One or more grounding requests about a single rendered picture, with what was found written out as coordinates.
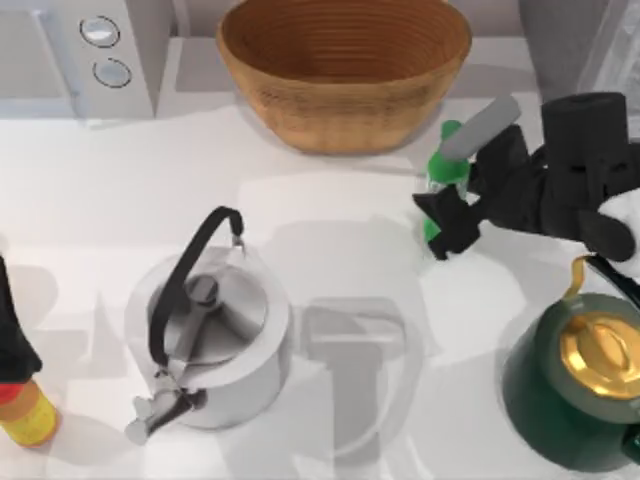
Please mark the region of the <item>green bottle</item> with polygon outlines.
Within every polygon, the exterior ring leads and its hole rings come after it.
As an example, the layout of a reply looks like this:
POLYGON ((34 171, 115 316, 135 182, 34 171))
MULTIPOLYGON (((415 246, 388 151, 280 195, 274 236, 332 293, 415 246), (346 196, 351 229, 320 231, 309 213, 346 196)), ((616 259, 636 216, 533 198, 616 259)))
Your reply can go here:
MULTIPOLYGON (((441 124, 441 143, 456 133, 463 126, 458 120, 446 120, 441 124)), ((454 185, 461 199, 466 200, 467 186, 471 165, 468 159, 447 161, 440 153, 439 147, 433 153, 426 166, 426 180, 424 193, 439 193, 449 185, 454 185)), ((426 217, 423 222, 423 237, 425 243, 433 240, 440 230, 437 224, 426 217)))

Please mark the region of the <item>brown woven basket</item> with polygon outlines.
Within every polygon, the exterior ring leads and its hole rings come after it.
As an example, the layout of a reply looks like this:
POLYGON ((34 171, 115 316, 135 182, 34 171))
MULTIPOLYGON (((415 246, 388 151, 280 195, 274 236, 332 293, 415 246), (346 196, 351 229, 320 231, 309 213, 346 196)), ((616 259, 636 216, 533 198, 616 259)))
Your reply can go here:
POLYGON ((216 40, 239 92, 283 143, 370 154, 426 121, 472 30, 448 0, 242 0, 216 40))

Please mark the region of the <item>green kettle with gold lid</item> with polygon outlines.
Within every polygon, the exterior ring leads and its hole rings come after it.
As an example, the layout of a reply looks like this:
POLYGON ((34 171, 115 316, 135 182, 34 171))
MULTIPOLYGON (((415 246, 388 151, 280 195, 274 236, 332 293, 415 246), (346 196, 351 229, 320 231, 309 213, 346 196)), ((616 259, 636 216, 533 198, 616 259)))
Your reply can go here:
POLYGON ((640 467, 640 285, 600 255, 514 345, 502 398, 520 437, 569 470, 640 467))

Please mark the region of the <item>round microwave knob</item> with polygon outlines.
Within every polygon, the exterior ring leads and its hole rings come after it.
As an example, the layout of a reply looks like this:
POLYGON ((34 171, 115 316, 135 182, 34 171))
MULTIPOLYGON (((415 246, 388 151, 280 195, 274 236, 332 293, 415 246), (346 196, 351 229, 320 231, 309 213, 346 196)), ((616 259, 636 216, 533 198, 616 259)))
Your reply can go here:
POLYGON ((85 42, 97 48, 112 48, 121 37, 117 23, 106 16, 82 19, 79 33, 85 42))
POLYGON ((115 58, 96 61, 92 73, 97 82, 111 89, 124 88, 132 81, 131 69, 115 58))

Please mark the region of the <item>pale microwave oven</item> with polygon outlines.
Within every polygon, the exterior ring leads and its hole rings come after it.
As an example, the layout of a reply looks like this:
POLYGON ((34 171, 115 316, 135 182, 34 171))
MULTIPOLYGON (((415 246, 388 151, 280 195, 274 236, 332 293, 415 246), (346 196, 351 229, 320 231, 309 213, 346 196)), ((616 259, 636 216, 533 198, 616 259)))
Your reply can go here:
POLYGON ((0 0, 0 119, 154 117, 175 23, 172 0, 0 0), (80 21, 95 16, 119 26, 114 47, 82 39, 80 21), (95 80, 107 58, 131 69, 126 87, 95 80))

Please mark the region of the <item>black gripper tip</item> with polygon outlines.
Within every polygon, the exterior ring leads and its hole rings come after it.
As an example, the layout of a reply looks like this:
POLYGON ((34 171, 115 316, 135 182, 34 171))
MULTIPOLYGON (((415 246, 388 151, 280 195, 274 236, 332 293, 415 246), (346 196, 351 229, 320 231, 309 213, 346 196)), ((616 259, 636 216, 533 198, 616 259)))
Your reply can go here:
POLYGON ((6 264, 0 255, 0 384, 26 383, 42 367, 18 320, 6 264))

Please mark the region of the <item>yellow and red bottle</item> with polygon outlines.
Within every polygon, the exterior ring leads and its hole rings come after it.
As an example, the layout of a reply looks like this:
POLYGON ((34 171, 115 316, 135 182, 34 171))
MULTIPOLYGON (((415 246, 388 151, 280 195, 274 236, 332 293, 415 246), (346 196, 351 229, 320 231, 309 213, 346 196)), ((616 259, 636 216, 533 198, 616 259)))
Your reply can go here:
POLYGON ((0 427, 16 444, 41 446, 53 437, 58 424, 55 406, 33 379, 0 384, 0 427))

